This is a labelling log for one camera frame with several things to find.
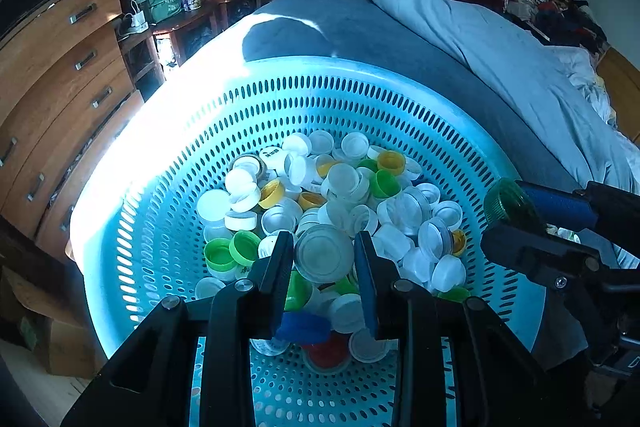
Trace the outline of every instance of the white bottle cap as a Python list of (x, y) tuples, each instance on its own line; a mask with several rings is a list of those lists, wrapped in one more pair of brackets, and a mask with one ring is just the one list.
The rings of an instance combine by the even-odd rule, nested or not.
[(329, 320), (332, 330), (338, 333), (353, 333), (361, 330), (364, 324), (362, 301), (356, 293), (341, 295), (329, 306)]
[(358, 232), (366, 230), (373, 235), (378, 228), (378, 216), (366, 204), (356, 206), (349, 216), (351, 237), (355, 237)]
[(389, 341), (377, 341), (367, 328), (356, 331), (349, 338), (351, 356), (362, 363), (374, 363), (386, 357), (391, 350)]
[(284, 169), (284, 158), (286, 157), (287, 152), (275, 145), (270, 145), (260, 151), (260, 159), (267, 165), (268, 169), (273, 169), (274, 171)]
[(213, 297), (224, 287), (225, 283), (220, 279), (216, 279), (215, 277), (205, 277), (204, 279), (200, 279), (194, 288), (195, 298), (206, 299)]
[(312, 225), (294, 252), (296, 268), (308, 281), (321, 284), (345, 277), (353, 265), (349, 236), (331, 225)]
[(385, 253), (396, 263), (415, 246), (411, 239), (393, 225), (382, 225), (375, 236), (382, 240), (385, 245)]
[(427, 201), (429, 201), (432, 210), (434, 206), (440, 203), (440, 189), (435, 185), (432, 185), (430, 183), (421, 183), (415, 188), (420, 190), (424, 197), (427, 198)]
[(425, 255), (420, 248), (412, 248), (402, 258), (402, 268), (414, 273), (420, 282), (431, 280), (435, 266), (433, 257)]
[(346, 163), (338, 163), (329, 169), (326, 184), (336, 196), (348, 196), (360, 183), (356, 169)]
[(229, 194), (224, 190), (207, 190), (200, 196), (196, 210), (204, 225), (215, 225), (217, 221), (225, 219), (226, 212), (231, 208)]
[(258, 224), (258, 214), (255, 212), (229, 211), (225, 216), (225, 227), (229, 230), (253, 230)]
[(225, 188), (231, 195), (246, 192), (246, 186), (255, 182), (255, 174), (241, 168), (231, 169), (225, 176)]
[(316, 175), (316, 164), (306, 156), (294, 156), (291, 159), (287, 176), (294, 185), (311, 183)]
[(422, 209), (422, 222), (428, 221), (431, 219), (431, 205), (427, 198), (424, 197), (424, 194), (418, 190), (416, 187), (409, 187), (404, 190), (405, 194), (411, 195), (414, 200), (418, 202), (420, 208)]
[(413, 158), (409, 158), (409, 156), (404, 156), (404, 172), (403, 176), (406, 176), (411, 181), (417, 180), (420, 176), (422, 176), (422, 167), (420, 164), (414, 160)]
[(234, 212), (248, 212), (260, 201), (260, 188), (255, 183), (245, 185), (242, 192), (232, 194), (229, 198), (231, 210)]
[(327, 131), (313, 131), (309, 135), (311, 142), (311, 152), (313, 154), (329, 154), (334, 150), (334, 137)]
[(273, 248), (276, 246), (277, 240), (277, 235), (268, 235), (263, 240), (261, 240), (260, 245), (258, 245), (258, 257), (260, 259), (270, 257), (273, 253)]
[(222, 237), (224, 239), (231, 239), (232, 237), (234, 237), (234, 235), (229, 232), (227, 228), (225, 228), (224, 219), (218, 221), (218, 223), (221, 223), (222, 227), (204, 227), (204, 230), (202, 231), (202, 237), (204, 237), (204, 240), (207, 243), (219, 237)]
[(302, 208), (300, 208), (300, 205), (290, 198), (282, 198), (275, 204), (275, 206), (281, 206), (284, 208), (289, 214), (296, 218), (296, 223), (302, 219)]
[(254, 349), (264, 355), (265, 357), (277, 357), (289, 349), (290, 344), (286, 341), (279, 341), (274, 338), (270, 341), (264, 341), (261, 339), (249, 339)]
[(293, 233), (296, 229), (296, 218), (283, 206), (272, 206), (262, 214), (260, 224), (266, 235), (277, 235), (276, 232), (280, 230)]
[(439, 292), (448, 292), (453, 286), (462, 286), (466, 280), (465, 265), (458, 257), (444, 255), (436, 264), (431, 284)]
[(360, 132), (350, 132), (342, 138), (340, 147), (348, 159), (359, 160), (369, 152), (369, 138)]
[(434, 261), (452, 253), (453, 238), (451, 232), (439, 217), (431, 217), (420, 225), (418, 230), (418, 246), (427, 255), (433, 255)]
[(462, 225), (462, 207), (455, 201), (441, 201), (433, 207), (433, 217), (443, 220), (449, 230), (457, 230)]
[(300, 156), (308, 156), (311, 153), (311, 140), (301, 132), (295, 132), (284, 139), (282, 148), (286, 151), (293, 151)]
[(386, 149), (382, 149), (382, 147), (378, 147), (377, 145), (369, 145), (367, 156), (372, 160), (377, 160), (378, 156), (380, 156), (380, 153), (385, 151)]

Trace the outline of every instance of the plastic basket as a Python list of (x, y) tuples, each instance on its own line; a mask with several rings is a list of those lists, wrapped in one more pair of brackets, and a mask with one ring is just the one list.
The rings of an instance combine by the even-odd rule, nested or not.
[[(199, 68), (196, 60), (193, 68)], [(145, 104), (95, 169), (71, 222), (95, 329), (111, 355), (165, 295), (194, 299), (206, 276), (196, 202), (217, 187), (235, 156), (281, 144), (292, 132), (324, 129), (336, 141), (359, 130), (423, 166), (443, 197), (463, 208), (463, 257), (473, 295), (485, 299), (531, 349), (545, 292), (489, 263), (479, 250), (482, 199), (517, 172), (494, 140), (436, 92), (398, 74), (334, 58), (286, 57), (241, 71), (189, 70)], [(446, 360), (447, 418), (455, 425), (455, 382)], [(256, 425), (300, 422), (388, 425), (394, 401), (394, 352), (381, 362), (352, 362), (336, 376), (303, 365), (292, 348), (251, 355)], [(202, 348), (194, 372), (191, 423), (197, 425)]]

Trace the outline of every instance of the wooden dresser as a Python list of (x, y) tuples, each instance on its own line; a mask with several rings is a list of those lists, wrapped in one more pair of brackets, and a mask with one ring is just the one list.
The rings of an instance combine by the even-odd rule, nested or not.
[(60, 261), (84, 184), (143, 104), (120, 13), (119, 0), (51, 0), (0, 41), (0, 214)]

